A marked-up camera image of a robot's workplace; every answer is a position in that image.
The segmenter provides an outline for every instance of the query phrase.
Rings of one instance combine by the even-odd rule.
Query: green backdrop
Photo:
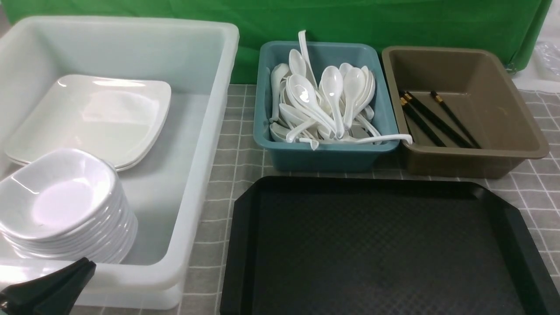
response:
[[[240,41],[232,83],[255,83],[271,40],[486,49],[526,67],[552,0],[3,0],[13,23],[32,15],[112,15],[230,22]]]

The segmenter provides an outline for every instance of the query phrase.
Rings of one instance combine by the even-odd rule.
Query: chopsticks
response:
[[[445,143],[430,129],[428,124],[410,107],[410,103],[404,98],[400,98],[400,104],[403,107],[405,114],[412,119],[412,121],[422,130],[430,140],[439,147],[445,147]]]
[[[465,126],[461,123],[461,121],[457,118],[457,116],[455,116],[455,114],[449,108],[449,106],[445,104],[444,100],[435,91],[431,91],[430,95],[432,95],[433,99],[440,105],[440,107],[445,111],[445,113],[449,116],[449,118],[451,118],[451,120],[457,125],[457,127],[461,129],[463,134],[465,134],[466,137],[470,140],[470,143],[472,143],[475,148],[480,149],[480,145],[474,139],[473,135],[470,134],[467,128],[465,128]]]
[[[467,140],[465,140],[455,130],[449,127],[448,124],[446,124],[441,118],[439,118],[436,114],[434,114],[431,110],[429,110],[424,104],[422,104],[422,102],[420,102],[412,94],[406,91],[399,91],[399,95],[402,98],[404,98],[409,104],[411,104],[412,107],[414,107],[417,111],[419,111],[424,117],[426,117],[426,119],[428,119],[434,126],[436,126],[436,128],[441,130],[447,137],[449,137],[449,139],[451,139],[457,146],[466,149],[473,148],[473,146]]]

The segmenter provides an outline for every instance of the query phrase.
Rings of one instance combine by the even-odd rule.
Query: blue plastic bin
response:
[[[376,92],[371,106],[373,125],[382,135],[398,133],[393,106],[385,76],[375,50],[362,44],[308,43],[309,58],[317,82],[327,66],[348,62],[355,67],[367,66],[375,76]],[[380,145],[321,144],[312,151],[307,143],[275,142],[270,136],[268,119],[272,114],[270,72],[280,63],[288,63],[291,49],[300,49],[296,41],[271,41],[260,49],[259,73],[256,86],[255,142],[268,150],[272,165],[284,172],[364,172],[370,170],[379,155],[392,152],[399,141]]]

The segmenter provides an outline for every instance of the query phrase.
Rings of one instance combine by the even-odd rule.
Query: stack of white plates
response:
[[[0,182],[0,231],[22,258],[119,263],[137,230],[114,168],[83,151],[53,151]]]

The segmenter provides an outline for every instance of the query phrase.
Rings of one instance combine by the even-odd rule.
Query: black plastic tray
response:
[[[236,202],[222,315],[560,314],[519,210],[469,182],[266,177]]]

